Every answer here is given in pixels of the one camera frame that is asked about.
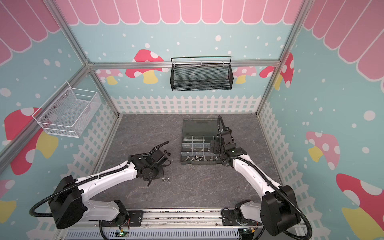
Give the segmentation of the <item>grey transparent organizer box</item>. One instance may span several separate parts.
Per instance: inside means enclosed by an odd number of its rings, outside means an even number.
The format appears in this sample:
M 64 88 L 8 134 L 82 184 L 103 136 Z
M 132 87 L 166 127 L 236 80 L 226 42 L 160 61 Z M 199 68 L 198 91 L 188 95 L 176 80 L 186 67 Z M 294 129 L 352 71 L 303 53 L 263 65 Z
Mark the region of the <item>grey transparent organizer box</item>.
M 219 154 L 212 150 L 219 144 L 218 120 L 213 118 L 183 119 L 181 164 L 220 164 Z

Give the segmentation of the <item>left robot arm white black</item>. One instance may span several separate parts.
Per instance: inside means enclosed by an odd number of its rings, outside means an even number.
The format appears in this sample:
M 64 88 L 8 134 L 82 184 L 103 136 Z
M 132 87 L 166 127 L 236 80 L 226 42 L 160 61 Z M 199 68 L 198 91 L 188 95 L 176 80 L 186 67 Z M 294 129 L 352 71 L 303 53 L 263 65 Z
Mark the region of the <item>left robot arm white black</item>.
M 122 201 L 94 201 L 92 198 L 123 182 L 142 179 L 149 184 L 164 176 L 171 164 L 171 153 L 162 150 L 164 142 L 149 152 L 130 155 L 123 163 L 94 175 L 61 179 L 53 194 L 34 204 L 29 214 L 36 218 L 53 218 L 57 229 L 69 228 L 78 222 L 107 222 L 123 226 L 131 217 Z

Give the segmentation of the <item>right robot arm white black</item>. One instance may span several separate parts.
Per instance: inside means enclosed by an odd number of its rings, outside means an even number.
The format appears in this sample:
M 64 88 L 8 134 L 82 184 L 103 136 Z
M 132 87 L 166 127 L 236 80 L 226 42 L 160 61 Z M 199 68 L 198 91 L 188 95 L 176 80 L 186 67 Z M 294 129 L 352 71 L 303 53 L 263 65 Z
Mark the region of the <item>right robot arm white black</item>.
M 310 240 L 313 229 L 297 204 L 294 190 L 271 179 L 243 148 L 236 146 L 232 130 L 224 124 L 221 116 L 218 116 L 217 125 L 218 134 L 211 141 L 210 151 L 219 157 L 223 166 L 240 173 L 261 199 L 259 204 L 243 201 L 235 207 L 239 222 L 261 223 L 261 231 L 267 231 L 271 236 L 283 233 L 294 240 Z

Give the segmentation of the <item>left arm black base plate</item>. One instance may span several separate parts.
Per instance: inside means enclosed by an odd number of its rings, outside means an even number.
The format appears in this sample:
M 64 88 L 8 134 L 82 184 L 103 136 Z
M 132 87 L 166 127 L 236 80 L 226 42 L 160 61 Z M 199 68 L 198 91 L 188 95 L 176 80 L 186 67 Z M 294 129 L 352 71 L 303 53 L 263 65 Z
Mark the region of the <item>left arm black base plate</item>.
M 128 210 L 120 213 L 110 222 L 102 221 L 102 227 L 140 227 L 143 220 L 144 211 Z

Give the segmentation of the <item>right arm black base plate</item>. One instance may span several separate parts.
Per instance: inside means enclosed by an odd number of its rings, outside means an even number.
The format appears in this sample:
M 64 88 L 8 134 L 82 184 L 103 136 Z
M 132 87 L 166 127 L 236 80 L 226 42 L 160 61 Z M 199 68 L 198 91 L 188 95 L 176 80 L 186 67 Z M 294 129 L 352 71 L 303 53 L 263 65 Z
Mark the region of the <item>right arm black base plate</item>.
M 235 209 L 223 208 L 221 210 L 223 226 L 262 226 L 262 223 L 246 220 L 240 217 Z

